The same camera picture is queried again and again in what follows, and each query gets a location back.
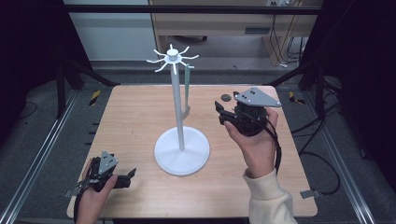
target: wooden table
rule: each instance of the wooden table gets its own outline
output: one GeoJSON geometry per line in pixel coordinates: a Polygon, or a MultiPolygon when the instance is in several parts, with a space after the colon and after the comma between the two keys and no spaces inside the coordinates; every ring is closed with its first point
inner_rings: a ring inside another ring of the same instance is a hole
{"type": "MultiPolygon", "coordinates": [[[[183,121],[201,131],[210,144],[206,165],[197,173],[177,177],[166,173],[154,159],[157,139],[176,127],[172,86],[117,86],[108,100],[89,158],[102,150],[120,161],[114,173],[126,175],[136,168],[128,189],[113,189],[101,217],[247,217],[250,191],[242,178],[247,168],[237,144],[219,124],[215,101],[226,110],[236,105],[222,102],[224,93],[245,91],[250,86],[190,86],[191,112],[183,121]]],[[[258,87],[278,99],[273,87],[258,87]]],[[[278,174],[282,188],[293,197],[294,214],[312,217],[317,213],[313,198],[302,199],[309,189],[303,166],[281,107],[277,133],[283,157],[278,174]]],[[[73,216],[75,197],[67,215],[73,216]]]]}

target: white stand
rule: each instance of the white stand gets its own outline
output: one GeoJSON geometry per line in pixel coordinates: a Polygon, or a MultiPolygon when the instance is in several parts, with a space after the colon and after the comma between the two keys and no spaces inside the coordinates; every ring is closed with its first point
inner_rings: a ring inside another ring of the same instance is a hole
{"type": "Polygon", "coordinates": [[[183,126],[182,118],[186,115],[182,115],[181,110],[181,99],[180,99],[180,84],[178,75],[178,63],[182,63],[182,59],[194,59],[195,57],[182,57],[181,54],[188,50],[186,48],[183,52],[178,53],[177,49],[171,48],[166,52],[167,54],[161,54],[157,50],[154,50],[157,54],[162,55],[164,58],[155,62],[148,61],[149,63],[158,63],[165,61],[165,64],[155,72],[162,71],[167,64],[172,64],[171,78],[172,88],[175,101],[175,112],[176,112],[176,128],[172,128],[163,133],[157,140],[154,148],[154,156],[157,163],[165,170],[165,172],[171,175],[191,175],[199,171],[207,162],[210,154],[210,146],[207,138],[200,131],[192,128],[183,126]]]}

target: cream sweater sleeve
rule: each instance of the cream sweater sleeve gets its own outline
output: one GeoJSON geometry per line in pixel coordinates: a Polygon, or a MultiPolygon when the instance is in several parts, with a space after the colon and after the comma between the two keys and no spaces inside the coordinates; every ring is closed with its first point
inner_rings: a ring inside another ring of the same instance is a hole
{"type": "Polygon", "coordinates": [[[244,179],[251,192],[250,224],[297,223],[293,216],[291,195],[279,186],[275,170],[257,179],[249,178],[246,170],[244,179]]]}

